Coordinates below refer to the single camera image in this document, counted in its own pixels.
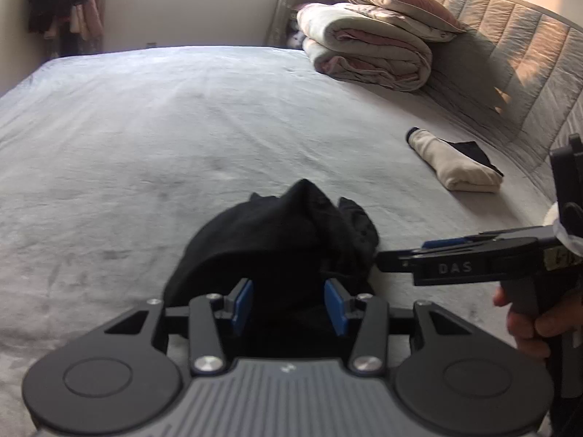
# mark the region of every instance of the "folded blanket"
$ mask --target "folded blanket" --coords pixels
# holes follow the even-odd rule
[[[320,3],[302,8],[297,21],[318,72],[401,91],[416,90],[429,77],[429,47],[397,26]]]
[[[371,4],[352,4],[352,3],[336,3],[334,6],[349,9],[356,13],[360,13],[373,20],[383,21],[394,26],[398,26],[405,31],[414,34],[428,42],[450,42],[457,33],[450,31],[443,31],[442,29],[431,28],[421,21],[414,20],[412,17],[405,14],[392,11],[391,9],[379,8]]]

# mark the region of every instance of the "metal screw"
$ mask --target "metal screw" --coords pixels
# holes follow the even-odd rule
[[[198,357],[196,359],[194,362],[194,367],[198,371],[212,373],[214,371],[220,370],[223,367],[223,360],[212,355],[205,355],[204,357]]]
[[[358,357],[352,362],[352,365],[358,371],[371,372],[381,369],[383,362],[377,357]]]

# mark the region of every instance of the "mattress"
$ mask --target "mattress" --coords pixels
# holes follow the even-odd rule
[[[0,98],[0,434],[33,430],[20,382],[36,359],[160,296],[190,237],[251,192],[311,179],[361,204],[384,249],[543,218],[547,197],[486,142],[505,173],[500,193],[446,191],[404,141],[412,126],[472,139],[426,95],[331,79],[300,51],[45,64]],[[508,338],[494,285],[414,289],[410,276],[378,271],[371,282],[394,306],[435,300]]]

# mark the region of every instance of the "gripper handle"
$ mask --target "gripper handle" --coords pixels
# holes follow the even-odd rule
[[[577,286],[576,277],[546,277],[501,282],[512,310],[535,319],[553,308]],[[546,366],[555,383],[555,397],[577,398],[583,394],[583,346],[581,331],[569,330],[561,336],[545,338],[551,355]]]

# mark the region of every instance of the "upholstered headboard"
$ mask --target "upholstered headboard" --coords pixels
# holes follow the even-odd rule
[[[549,150],[583,131],[583,28],[521,0],[437,0],[467,33],[431,45],[424,90],[555,197]]]

